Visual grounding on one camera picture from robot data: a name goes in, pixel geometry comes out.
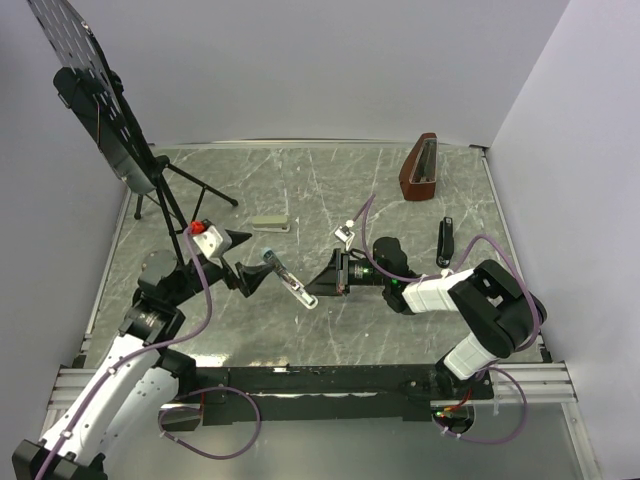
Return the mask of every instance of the gray marble surface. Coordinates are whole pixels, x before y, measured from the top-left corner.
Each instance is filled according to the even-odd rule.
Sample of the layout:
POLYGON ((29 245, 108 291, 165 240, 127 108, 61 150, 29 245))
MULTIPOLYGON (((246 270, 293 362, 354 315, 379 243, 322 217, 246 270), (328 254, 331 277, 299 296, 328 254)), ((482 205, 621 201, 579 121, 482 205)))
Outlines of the gray marble surface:
MULTIPOLYGON (((485 232, 507 248, 507 238, 480 151, 441 146, 436 196, 409 203, 402 198, 398 172, 410 148, 338 146, 337 148, 163 150, 176 165, 240 201, 231 207, 207 194, 200 218, 232 230, 251 231, 254 215, 288 214, 291 232, 255 233, 225 255, 230 264, 256 264, 270 246, 298 278, 307 282, 339 246, 332 232, 351 218, 372 192, 377 197, 369 220, 370 242, 396 236, 416 272, 434 273, 439 221, 454 220, 456 256, 469 240, 485 232)), ((190 216, 199 191, 171 172, 167 178, 190 216)), ((145 200, 143 218, 133 219, 129 205, 95 323, 87 366, 95 366, 130 306, 140 263, 150 251, 171 249, 160 209, 145 200)), ((468 266, 497 258, 478 243, 468 266)), ((433 363, 468 334, 457 313, 406 317, 391 311, 380 290, 354 287, 348 297, 321 297, 307 310, 269 276, 245 299, 222 283, 212 288, 215 317, 197 338, 175 348, 199 365, 357 365, 433 363)), ((202 295, 181 306, 187 321, 181 333, 200 322, 202 295)), ((535 347, 510 360, 541 361, 535 347)))

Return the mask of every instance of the black perforated panel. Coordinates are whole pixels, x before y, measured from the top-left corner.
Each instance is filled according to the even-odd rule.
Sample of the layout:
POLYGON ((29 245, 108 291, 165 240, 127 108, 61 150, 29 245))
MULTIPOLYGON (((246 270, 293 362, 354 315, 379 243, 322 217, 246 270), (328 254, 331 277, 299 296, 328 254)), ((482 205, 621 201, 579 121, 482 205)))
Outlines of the black perforated panel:
POLYGON ((111 121, 120 141, 133 155, 139 153, 122 115, 113 81, 102 49, 91 28, 67 0, 27 0, 42 27, 49 43, 63 67, 70 67, 80 74, 90 75, 99 81, 104 91, 94 95, 96 109, 111 121))

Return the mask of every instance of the brown wooden holder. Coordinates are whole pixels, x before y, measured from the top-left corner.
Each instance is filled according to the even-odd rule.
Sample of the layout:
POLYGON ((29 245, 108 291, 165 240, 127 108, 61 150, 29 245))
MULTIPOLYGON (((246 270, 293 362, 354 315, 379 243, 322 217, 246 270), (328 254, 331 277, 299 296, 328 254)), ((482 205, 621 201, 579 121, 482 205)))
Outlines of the brown wooden holder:
POLYGON ((417 143, 411 149, 409 156, 400 169, 400 189, 404 199, 410 202, 419 202, 433 198, 436 193, 436 162, 438 158, 438 137, 435 133, 423 133, 417 143), (420 160, 432 168, 426 180, 420 179, 417 171, 420 160))

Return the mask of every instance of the small tool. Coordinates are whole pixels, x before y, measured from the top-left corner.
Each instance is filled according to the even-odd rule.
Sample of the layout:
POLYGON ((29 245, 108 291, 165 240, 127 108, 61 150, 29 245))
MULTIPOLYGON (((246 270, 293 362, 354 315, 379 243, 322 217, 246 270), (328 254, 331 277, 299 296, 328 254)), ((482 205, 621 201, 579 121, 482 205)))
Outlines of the small tool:
POLYGON ((289 215, 258 215, 251 217, 256 232, 287 233, 291 230, 289 215))
POLYGON ((287 270, 287 267, 284 266, 271 248, 267 247, 262 250, 262 260, 264 260, 267 265, 273 267, 273 272, 302 305, 309 310, 318 305, 318 299, 314 295, 307 293, 302 282, 287 270))

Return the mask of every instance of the music stand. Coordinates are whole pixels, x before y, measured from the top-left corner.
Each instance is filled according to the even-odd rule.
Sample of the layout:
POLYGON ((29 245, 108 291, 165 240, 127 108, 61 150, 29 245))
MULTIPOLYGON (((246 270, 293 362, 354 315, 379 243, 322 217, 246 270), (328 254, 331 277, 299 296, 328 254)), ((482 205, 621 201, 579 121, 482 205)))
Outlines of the music stand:
POLYGON ((177 235, 188 224, 163 170, 168 168, 200 187, 192 221, 198 215, 206 191, 234 207, 238 205, 237 200, 172 165, 167 156, 154 157, 123 96, 120 77, 109 68, 87 22, 67 0, 27 2, 62 64, 53 80, 58 96, 78 117, 116 176, 138 195, 134 218, 140 219, 145 196, 160 206, 178 261, 184 264, 177 235), (149 195, 153 191, 157 201, 149 195), (171 217, 178 221, 180 230, 174 228, 171 217))

